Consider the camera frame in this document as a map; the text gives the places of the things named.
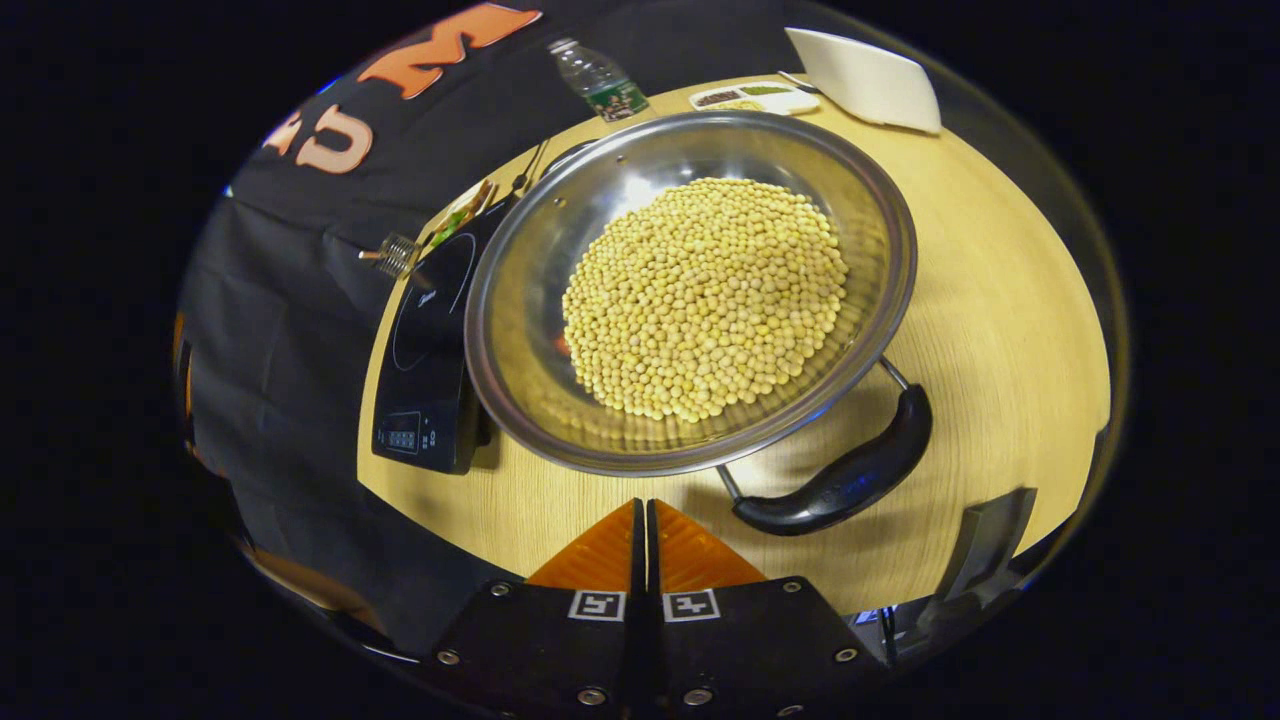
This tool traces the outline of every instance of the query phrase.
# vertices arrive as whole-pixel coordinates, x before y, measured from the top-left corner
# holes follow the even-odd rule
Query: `wok handle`
[[[739,519],[773,536],[813,533],[870,507],[915,469],[929,445],[933,410],[923,387],[909,384],[888,360],[881,357],[881,364],[902,388],[893,420],[879,436],[840,456],[800,489],[781,497],[742,497],[728,470],[723,465],[717,468]]]

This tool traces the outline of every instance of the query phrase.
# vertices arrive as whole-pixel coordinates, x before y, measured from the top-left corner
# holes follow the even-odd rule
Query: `bottle label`
[[[607,123],[630,118],[649,106],[649,99],[631,81],[588,95],[586,101]]]

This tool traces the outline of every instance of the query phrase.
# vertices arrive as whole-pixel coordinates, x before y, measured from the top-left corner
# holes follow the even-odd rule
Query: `plastic water bottle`
[[[604,122],[632,118],[649,108],[649,99],[609,58],[580,46],[571,37],[557,40],[547,49],[556,58],[556,67],[564,82]]]

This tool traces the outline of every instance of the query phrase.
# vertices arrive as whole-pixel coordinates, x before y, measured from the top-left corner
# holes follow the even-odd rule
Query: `wooden table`
[[[690,94],[749,79],[777,78],[691,86],[650,100],[660,115],[692,111]],[[800,118],[879,163],[906,197],[918,233],[915,292],[887,355],[928,391],[934,427],[923,460],[893,492],[840,525],[780,538],[732,515],[714,470],[590,475],[543,460],[500,433],[465,477],[379,457],[371,451],[374,395],[403,281],[390,295],[365,380],[360,482],[447,541],[521,575],[627,500],[662,498],[765,575],[808,577],[841,614],[936,592],[969,505],[1038,488],[1019,551],[1062,523],[1080,500],[1094,434],[1108,419],[1102,331],[1079,270],[1032,201],[955,135],[870,126],[826,97],[820,102]],[[543,165],[626,124],[594,118],[575,126],[550,138]],[[504,191],[531,151],[489,179]],[[872,370],[812,427],[733,462],[733,475],[748,495],[790,492],[877,434],[896,398],[892,380]]]

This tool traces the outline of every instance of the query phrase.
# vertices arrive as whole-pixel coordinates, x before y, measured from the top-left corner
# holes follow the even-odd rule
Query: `pile of soybeans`
[[[800,377],[849,266],[809,197],[749,179],[666,190],[604,228],[564,292],[564,341],[600,404],[696,423]]]

